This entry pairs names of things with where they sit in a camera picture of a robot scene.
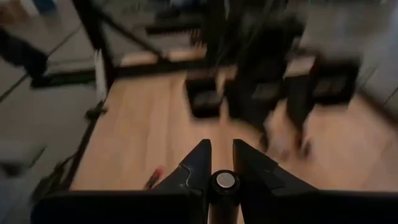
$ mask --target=wooden table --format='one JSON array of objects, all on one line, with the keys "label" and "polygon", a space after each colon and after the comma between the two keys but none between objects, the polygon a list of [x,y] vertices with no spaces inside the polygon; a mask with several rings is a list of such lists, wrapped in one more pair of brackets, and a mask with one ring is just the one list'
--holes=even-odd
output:
[{"label": "wooden table", "polygon": [[[220,77],[233,71],[224,69]],[[187,71],[181,71],[117,80],[105,103],[108,112],[96,124],[71,190],[142,189],[156,167],[164,166],[165,175],[170,174],[202,139],[211,140],[213,171],[233,170],[234,138],[259,148],[259,133],[229,120],[226,103],[220,119],[193,119],[183,87],[186,76]],[[269,126],[274,139],[289,145],[283,111],[282,102]],[[320,189],[398,190],[396,131],[361,96],[355,96],[347,110],[315,108],[308,135],[313,141],[309,158],[300,159],[291,151],[279,161],[297,177]],[[275,152],[271,149],[270,156],[278,161]]]}]

